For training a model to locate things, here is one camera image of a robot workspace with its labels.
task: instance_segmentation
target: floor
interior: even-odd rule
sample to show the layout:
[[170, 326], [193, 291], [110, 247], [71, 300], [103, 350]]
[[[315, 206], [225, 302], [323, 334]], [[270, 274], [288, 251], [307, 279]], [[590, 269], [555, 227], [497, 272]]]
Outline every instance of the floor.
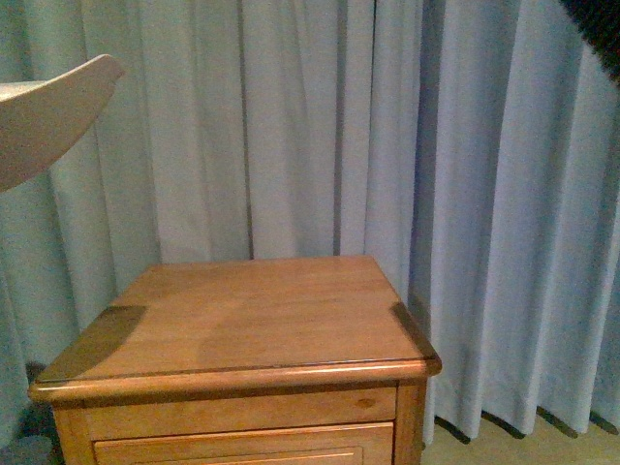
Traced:
[[515, 439], [483, 419], [479, 437], [467, 445], [437, 425], [422, 465], [620, 465], [620, 436], [613, 426], [590, 423], [586, 434], [577, 435], [551, 422], [538, 416], [534, 434]]

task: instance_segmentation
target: wooden nightstand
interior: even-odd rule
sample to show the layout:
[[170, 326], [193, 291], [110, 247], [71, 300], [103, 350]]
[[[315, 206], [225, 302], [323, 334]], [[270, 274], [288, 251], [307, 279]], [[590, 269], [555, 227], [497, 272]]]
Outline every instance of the wooden nightstand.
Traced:
[[163, 264], [30, 396], [68, 465], [410, 465], [440, 369], [369, 257]]

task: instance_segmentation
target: curtain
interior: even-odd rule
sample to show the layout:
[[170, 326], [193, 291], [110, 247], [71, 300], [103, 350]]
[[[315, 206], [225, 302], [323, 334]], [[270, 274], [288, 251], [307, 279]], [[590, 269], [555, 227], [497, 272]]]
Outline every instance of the curtain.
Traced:
[[100, 53], [94, 129], [0, 195], [0, 444], [156, 262], [375, 256], [444, 361], [440, 416], [620, 425], [618, 91], [552, 0], [11, 0], [0, 76]]

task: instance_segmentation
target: drawer panel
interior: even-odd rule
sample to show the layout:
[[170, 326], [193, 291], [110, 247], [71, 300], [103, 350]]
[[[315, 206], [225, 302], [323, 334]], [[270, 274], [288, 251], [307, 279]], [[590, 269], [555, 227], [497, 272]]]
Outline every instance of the drawer panel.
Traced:
[[392, 423], [95, 443], [100, 465], [391, 465]]

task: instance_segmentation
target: wood knot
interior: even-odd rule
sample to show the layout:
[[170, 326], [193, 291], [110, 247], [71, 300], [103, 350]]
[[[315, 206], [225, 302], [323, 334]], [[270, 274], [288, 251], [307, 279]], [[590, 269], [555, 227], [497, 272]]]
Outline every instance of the wood knot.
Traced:
[[369, 409], [376, 403], [377, 401], [375, 399], [359, 399], [356, 405], [362, 409]]

